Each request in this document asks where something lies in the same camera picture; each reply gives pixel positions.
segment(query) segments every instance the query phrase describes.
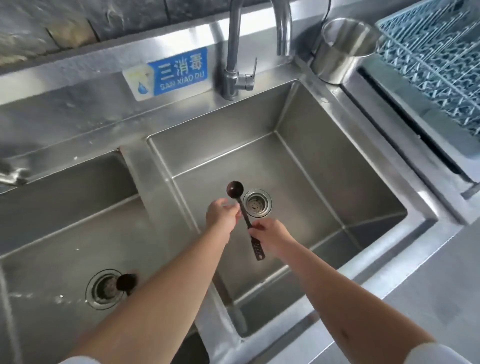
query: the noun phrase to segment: blue dish rack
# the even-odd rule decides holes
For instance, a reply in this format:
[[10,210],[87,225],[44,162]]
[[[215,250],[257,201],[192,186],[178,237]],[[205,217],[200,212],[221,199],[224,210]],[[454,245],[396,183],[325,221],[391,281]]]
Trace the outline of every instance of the blue dish rack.
[[383,61],[480,142],[480,2],[421,1],[376,25]]

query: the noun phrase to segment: chrome faucet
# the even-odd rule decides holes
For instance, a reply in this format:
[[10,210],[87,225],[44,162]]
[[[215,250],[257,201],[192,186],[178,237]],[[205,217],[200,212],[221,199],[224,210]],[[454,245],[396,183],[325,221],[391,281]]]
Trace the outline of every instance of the chrome faucet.
[[[290,2],[289,0],[271,0],[271,2],[276,19],[276,53],[279,56],[289,56],[292,36]],[[242,6],[243,0],[231,0],[227,66],[223,70],[222,96],[225,100],[233,100],[239,90],[252,91],[255,84],[256,58],[252,74],[239,74],[237,70]]]
[[9,162],[0,158],[0,184],[21,186],[27,183],[28,176],[28,169],[12,167]]

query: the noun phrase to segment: sink drain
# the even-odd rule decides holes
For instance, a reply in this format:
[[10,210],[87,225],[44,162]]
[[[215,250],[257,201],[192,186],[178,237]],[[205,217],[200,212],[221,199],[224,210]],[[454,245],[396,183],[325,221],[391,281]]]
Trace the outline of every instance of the sink drain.
[[262,218],[267,216],[272,209],[272,199],[263,190],[251,190],[244,196],[243,205],[250,216]]
[[105,269],[95,274],[88,282],[85,300],[96,310],[106,310],[116,305],[123,296],[117,290],[117,279],[121,273],[115,269]]

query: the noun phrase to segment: brown spoon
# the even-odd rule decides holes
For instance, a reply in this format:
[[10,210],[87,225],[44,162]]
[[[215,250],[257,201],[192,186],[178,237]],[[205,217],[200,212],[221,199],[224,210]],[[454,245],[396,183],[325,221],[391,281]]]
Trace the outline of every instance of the brown spoon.
[[[245,206],[243,206],[243,202],[241,200],[241,196],[243,194],[243,184],[241,184],[238,181],[232,181],[228,184],[227,186],[227,195],[230,198],[233,198],[237,200],[237,202],[240,204],[240,210],[243,215],[243,218],[245,219],[245,222],[247,223],[247,228],[250,229],[252,227],[252,224],[250,223],[250,220],[248,218],[247,211],[245,210]],[[253,252],[255,253],[255,257],[257,260],[264,260],[265,259],[265,253],[262,248],[262,245],[260,244],[260,240],[252,238],[252,248]]]

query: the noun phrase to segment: metal canister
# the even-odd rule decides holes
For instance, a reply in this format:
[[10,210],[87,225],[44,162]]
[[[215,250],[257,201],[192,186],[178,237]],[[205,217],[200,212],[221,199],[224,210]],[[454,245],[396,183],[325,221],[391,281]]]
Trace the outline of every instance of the metal canister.
[[375,53],[381,33],[355,19],[337,18],[325,23],[312,70],[330,84],[344,83],[361,62]]

